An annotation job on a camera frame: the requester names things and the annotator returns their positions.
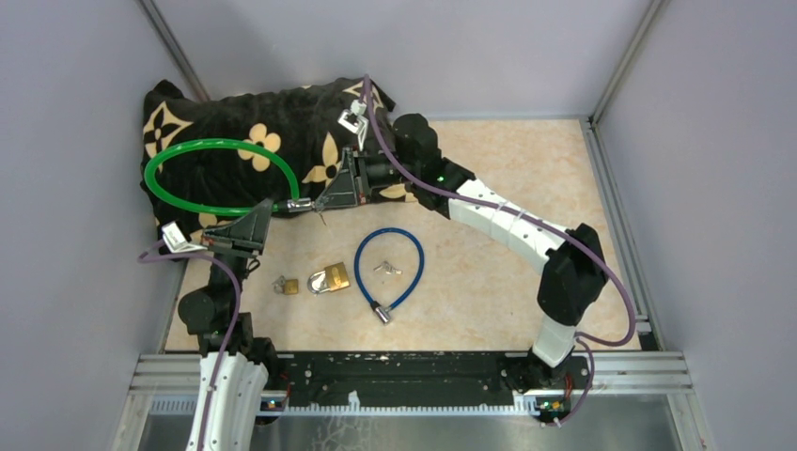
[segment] small padlock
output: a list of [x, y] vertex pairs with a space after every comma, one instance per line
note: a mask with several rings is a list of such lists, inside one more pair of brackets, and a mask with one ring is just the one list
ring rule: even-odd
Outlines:
[[338, 291], [349, 286], [349, 273], [343, 262], [327, 266], [307, 279], [307, 289], [313, 294]]
[[299, 293], [299, 279], [286, 279], [279, 276], [273, 282], [274, 292], [277, 294], [298, 294]]

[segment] enclosure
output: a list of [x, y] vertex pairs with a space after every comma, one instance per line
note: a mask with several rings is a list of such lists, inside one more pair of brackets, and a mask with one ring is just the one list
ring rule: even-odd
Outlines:
[[[797, 439], [794, 394], [780, 383], [797, 319], [791, 2], [79, 0], [2, 11], [2, 186], [14, 214], [3, 225], [0, 448], [186, 445], [198, 345], [177, 300], [205, 285], [210, 264], [136, 262], [157, 238], [138, 186], [145, 94], [162, 79], [203, 102], [339, 77], [359, 93], [365, 73], [397, 103], [393, 119], [423, 114], [443, 154], [507, 200], [594, 227], [633, 297], [635, 335], [619, 350], [593, 346], [584, 408], [540, 428], [525, 403], [553, 390], [512, 397], [498, 371], [529, 352], [543, 318], [539, 274], [522, 257], [411, 196], [275, 219], [242, 311], [280, 359], [315, 374], [297, 373], [293, 409], [256, 427], [252, 449], [746, 450]], [[274, 293], [281, 275], [303, 285], [338, 261], [351, 271], [357, 244], [385, 226], [411, 230], [426, 261], [388, 326], [353, 284]], [[370, 270], [386, 259], [404, 274]], [[398, 236], [363, 253], [365, 282], [385, 299], [418, 265]], [[579, 323], [612, 340], [626, 327], [611, 283]], [[465, 375], [427, 378], [416, 355]], [[414, 388], [374, 395], [378, 378], [346, 369], [349, 381], [328, 390], [327, 359], [379, 363], [385, 381]]]

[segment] white robotic arm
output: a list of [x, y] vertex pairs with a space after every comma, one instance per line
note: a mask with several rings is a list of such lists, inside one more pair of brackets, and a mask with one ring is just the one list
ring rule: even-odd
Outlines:
[[[467, 180], [457, 190], [457, 194], [494, 202], [501, 208], [510, 207], [530, 214], [496, 194], [479, 179]], [[558, 249], [564, 243], [564, 240], [553, 233], [537, 228], [521, 220], [519, 215], [510, 214], [505, 210], [487, 209], [452, 199], [448, 201], [448, 213], [452, 221], [471, 226], [503, 243], [525, 258], [540, 275], [548, 262], [549, 251]], [[561, 225], [547, 224], [563, 232], [566, 231]], [[542, 319], [542, 328], [534, 341], [532, 351], [550, 367], [561, 364], [573, 348], [575, 329], [574, 325], [562, 324], [546, 314]]]

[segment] green tube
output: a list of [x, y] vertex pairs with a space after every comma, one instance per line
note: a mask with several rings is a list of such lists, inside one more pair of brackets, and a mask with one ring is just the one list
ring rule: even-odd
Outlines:
[[195, 139], [194, 141], [186, 141], [156, 154], [151, 160], [149, 160], [149, 163], [147, 163], [147, 166], [144, 168], [144, 182], [147, 184], [147, 188], [149, 188], [153, 194], [158, 196], [159, 199], [163, 200], [163, 202], [173, 205], [179, 209], [194, 213], [215, 214], [217, 216], [244, 216], [252, 209], [251, 207], [214, 207], [211, 205], [202, 205], [189, 202], [169, 193], [158, 183], [158, 180], [155, 179], [155, 173], [158, 170], [158, 166], [163, 164], [165, 161], [171, 160], [172, 158], [180, 156], [183, 153], [206, 150], [209, 148], [248, 150], [250, 152], [256, 153], [257, 155], [268, 158], [272, 163], [276, 164], [276, 166], [282, 170], [282, 173], [285, 174], [285, 177], [288, 178], [288, 184], [290, 185], [290, 197], [292, 199], [299, 198], [299, 180], [296, 178], [296, 175], [293, 174], [290, 166], [285, 163], [285, 160], [283, 160], [282, 157], [252, 143], [224, 138]]

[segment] black cushion with flower pattern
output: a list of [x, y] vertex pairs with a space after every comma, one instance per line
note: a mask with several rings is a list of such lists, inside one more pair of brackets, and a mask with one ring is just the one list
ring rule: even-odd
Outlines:
[[[337, 118], [359, 97], [362, 86], [362, 80], [339, 78], [323, 86], [196, 102], [163, 80], [144, 98], [142, 174], [150, 158], [178, 143], [200, 138], [238, 139], [276, 152], [299, 179], [302, 196], [316, 198], [335, 177], [340, 150], [356, 143], [356, 136], [340, 126]], [[378, 87], [374, 92], [380, 128], [392, 144], [387, 113], [395, 103]], [[369, 134], [367, 148], [376, 146], [372, 132]], [[169, 193], [204, 205], [248, 207], [266, 197], [289, 197], [288, 183], [279, 168], [243, 150], [183, 154], [162, 164], [156, 178]], [[191, 233], [233, 219], [177, 209], [152, 194], [143, 180], [141, 188], [149, 196], [158, 225], [178, 221]], [[382, 190], [374, 200], [407, 201], [412, 195], [397, 185]]]

